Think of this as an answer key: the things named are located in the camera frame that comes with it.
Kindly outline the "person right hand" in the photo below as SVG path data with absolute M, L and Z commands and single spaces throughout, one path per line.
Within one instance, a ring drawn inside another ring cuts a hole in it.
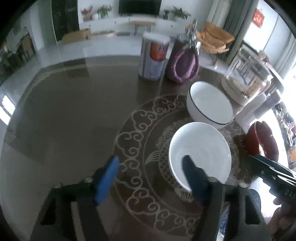
M 295 223 L 295 206 L 286 204 L 278 197 L 274 199 L 273 204 L 281 207 L 275 210 L 268 228 L 271 240 L 279 240 Z

